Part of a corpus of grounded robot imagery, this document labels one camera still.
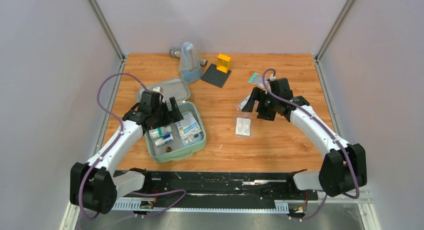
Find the white blue cotton packet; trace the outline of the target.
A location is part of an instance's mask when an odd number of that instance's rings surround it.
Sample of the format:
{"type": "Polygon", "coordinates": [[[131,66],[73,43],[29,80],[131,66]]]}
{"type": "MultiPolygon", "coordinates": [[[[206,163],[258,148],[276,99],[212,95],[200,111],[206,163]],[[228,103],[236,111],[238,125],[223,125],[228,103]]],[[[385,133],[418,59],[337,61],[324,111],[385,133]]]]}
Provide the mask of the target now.
{"type": "Polygon", "coordinates": [[[182,116],[183,119],[175,123],[179,136],[182,139],[199,134],[202,131],[200,124],[191,111],[183,113],[182,116]]]}

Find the small blue white bottle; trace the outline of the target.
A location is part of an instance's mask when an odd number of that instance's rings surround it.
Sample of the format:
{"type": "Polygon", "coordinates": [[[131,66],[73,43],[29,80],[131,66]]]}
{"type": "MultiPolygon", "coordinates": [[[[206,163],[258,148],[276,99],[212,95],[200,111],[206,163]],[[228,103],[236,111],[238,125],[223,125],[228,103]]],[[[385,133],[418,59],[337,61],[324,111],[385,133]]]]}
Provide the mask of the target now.
{"type": "Polygon", "coordinates": [[[167,135],[164,135],[164,136],[162,136],[162,137],[160,137],[160,138],[156,139],[156,140],[154,141],[154,145],[155,145],[156,147],[160,147],[160,146],[163,146],[163,145],[169,144],[169,143],[170,143],[170,142],[172,142],[173,140],[174,140],[173,135],[172,135],[171,133],[169,133],[169,134],[167,134],[167,135]]]}

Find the white bottle green label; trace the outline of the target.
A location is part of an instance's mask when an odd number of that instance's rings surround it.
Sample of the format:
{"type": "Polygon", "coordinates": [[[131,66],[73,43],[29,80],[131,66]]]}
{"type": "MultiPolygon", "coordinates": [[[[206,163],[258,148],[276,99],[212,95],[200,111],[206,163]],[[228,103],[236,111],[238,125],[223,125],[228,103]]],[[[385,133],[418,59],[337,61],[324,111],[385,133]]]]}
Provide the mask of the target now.
{"type": "Polygon", "coordinates": [[[162,126],[162,127],[158,127],[148,131],[149,136],[152,139],[158,139],[158,138],[164,137],[165,135],[170,134],[171,132],[172,132],[171,126],[162,126]]]}

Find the teal header plastic packet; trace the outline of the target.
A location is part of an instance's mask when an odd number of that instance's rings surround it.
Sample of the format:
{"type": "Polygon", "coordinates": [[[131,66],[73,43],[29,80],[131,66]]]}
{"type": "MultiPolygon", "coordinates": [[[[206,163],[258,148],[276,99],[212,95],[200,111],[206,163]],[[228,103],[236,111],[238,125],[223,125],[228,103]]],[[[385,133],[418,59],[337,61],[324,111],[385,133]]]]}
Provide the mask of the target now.
{"type": "Polygon", "coordinates": [[[258,74],[257,72],[254,72],[252,76],[248,80],[249,84],[253,84],[259,88],[264,88],[264,81],[263,76],[258,74]]]}

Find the white gauze packet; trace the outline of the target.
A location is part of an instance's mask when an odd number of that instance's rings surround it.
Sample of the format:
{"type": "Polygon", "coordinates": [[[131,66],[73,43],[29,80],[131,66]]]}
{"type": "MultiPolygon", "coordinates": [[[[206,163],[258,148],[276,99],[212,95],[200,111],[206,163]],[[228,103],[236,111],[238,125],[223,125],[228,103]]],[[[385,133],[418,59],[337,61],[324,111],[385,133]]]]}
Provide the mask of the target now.
{"type": "Polygon", "coordinates": [[[252,120],[249,118],[237,117],[236,126],[235,126],[235,135],[237,137],[250,137],[251,123],[252,123],[252,120]]]}

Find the mint green medicine kit case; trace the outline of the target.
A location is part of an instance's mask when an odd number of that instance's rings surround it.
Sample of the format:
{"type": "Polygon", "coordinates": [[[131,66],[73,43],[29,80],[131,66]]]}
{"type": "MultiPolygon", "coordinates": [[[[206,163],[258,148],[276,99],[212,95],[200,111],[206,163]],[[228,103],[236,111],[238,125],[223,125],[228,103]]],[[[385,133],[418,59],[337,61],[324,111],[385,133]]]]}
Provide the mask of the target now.
{"type": "Polygon", "coordinates": [[[173,135],[173,141],[160,147],[156,147],[154,144],[154,141],[156,139],[152,139],[149,136],[148,130],[144,134],[144,139],[146,141],[147,151],[149,152],[153,160],[158,164],[166,163],[169,161],[179,161],[184,158],[188,158],[193,153],[204,149],[207,144],[205,128],[196,106],[192,102],[188,101],[189,97],[191,96],[191,92],[187,83],[181,77],[175,77],[160,83],[150,85],[147,87],[147,89],[152,91],[152,89],[155,87],[163,88],[164,91],[162,94],[162,101],[166,102],[169,110],[172,109],[170,104],[170,98],[175,97],[181,114],[184,114],[186,112],[192,112],[201,127],[201,132],[199,134],[201,134],[203,140],[197,144],[183,147],[182,138],[180,137],[179,131],[176,127],[176,122],[179,121],[174,121],[173,123],[166,125],[171,126],[172,131],[170,134],[173,135]]]}

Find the clear bag of pads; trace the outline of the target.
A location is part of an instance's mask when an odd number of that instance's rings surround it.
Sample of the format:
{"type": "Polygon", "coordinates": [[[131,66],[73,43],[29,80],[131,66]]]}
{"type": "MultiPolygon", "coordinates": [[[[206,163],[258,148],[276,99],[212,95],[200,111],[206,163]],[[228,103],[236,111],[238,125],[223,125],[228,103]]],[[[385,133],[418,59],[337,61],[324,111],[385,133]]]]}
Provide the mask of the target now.
{"type": "Polygon", "coordinates": [[[251,94],[249,94],[241,103],[239,103],[238,105],[236,105],[236,109],[238,111],[244,112],[244,113],[251,113],[253,110],[250,109],[250,107],[252,106],[252,101],[251,101],[251,94]]]}

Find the blue mask package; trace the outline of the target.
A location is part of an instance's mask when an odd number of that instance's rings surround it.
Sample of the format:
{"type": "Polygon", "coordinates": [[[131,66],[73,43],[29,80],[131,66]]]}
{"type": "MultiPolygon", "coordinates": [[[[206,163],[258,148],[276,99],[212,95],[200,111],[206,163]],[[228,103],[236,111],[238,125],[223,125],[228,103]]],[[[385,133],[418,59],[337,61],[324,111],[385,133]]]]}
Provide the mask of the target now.
{"type": "Polygon", "coordinates": [[[203,140],[202,135],[200,133],[196,133],[196,134],[191,134],[187,136],[186,138],[182,138],[181,142],[183,144],[183,147],[189,147],[197,143],[200,143],[202,140],[203,140]]]}

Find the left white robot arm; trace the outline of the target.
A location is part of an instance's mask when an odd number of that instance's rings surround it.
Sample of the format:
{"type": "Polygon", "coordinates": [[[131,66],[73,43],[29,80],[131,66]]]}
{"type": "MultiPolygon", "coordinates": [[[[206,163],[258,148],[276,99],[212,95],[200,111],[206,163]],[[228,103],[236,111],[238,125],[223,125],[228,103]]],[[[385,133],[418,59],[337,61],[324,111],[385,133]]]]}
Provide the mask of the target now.
{"type": "Polygon", "coordinates": [[[140,101],[120,119],[119,127],[112,138],[86,162],[76,162],[70,170],[71,204],[97,214],[107,214],[116,200],[137,192],[149,196],[153,183],[147,172],[132,168],[115,176],[115,171],[130,150],[149,130],[165,127],[183,119],[175,97],[165,100],[153,90],[145,90],[140,101]]]}

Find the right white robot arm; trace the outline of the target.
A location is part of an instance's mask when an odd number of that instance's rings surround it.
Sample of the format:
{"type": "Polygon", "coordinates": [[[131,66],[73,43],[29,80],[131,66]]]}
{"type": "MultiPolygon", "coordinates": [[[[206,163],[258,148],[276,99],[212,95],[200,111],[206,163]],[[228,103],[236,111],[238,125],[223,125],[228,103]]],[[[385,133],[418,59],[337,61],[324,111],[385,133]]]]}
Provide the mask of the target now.
{"type": "Polygon", "coordinates": [[[298,199],[306,190],[323,191],[330,197],[358,191],[368,182],[366,151],[336,134],[301,95],[294,96],[287,78],[270,80],[267,89],[254,87],[242,112],[257,112],[257,118],[274,121],[281,115],[299,128],[323,157],[318,171],[291,172],[286,194],[298,199]]]}

